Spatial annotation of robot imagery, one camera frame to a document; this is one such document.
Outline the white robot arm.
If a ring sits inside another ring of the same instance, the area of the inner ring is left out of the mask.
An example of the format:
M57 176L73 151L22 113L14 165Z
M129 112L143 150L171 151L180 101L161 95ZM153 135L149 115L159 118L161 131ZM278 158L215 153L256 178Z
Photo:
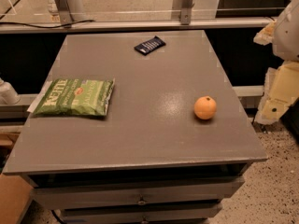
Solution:
M299 99L299 0L291 0L277 20L266 25L253 41L272 44L274 55L283 60L279 68L268 69L255 116L256 122L268 125L277 122Z

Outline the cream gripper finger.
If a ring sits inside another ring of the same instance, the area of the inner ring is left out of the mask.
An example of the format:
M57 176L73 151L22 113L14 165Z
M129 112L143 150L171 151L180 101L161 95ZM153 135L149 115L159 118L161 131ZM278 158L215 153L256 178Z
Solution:
M278 68L269 68L264 79L263 97L255 121L277 122L299 98L298 29L293 21L273 21L254 36L259 45L271 45L275 56L283 60Z

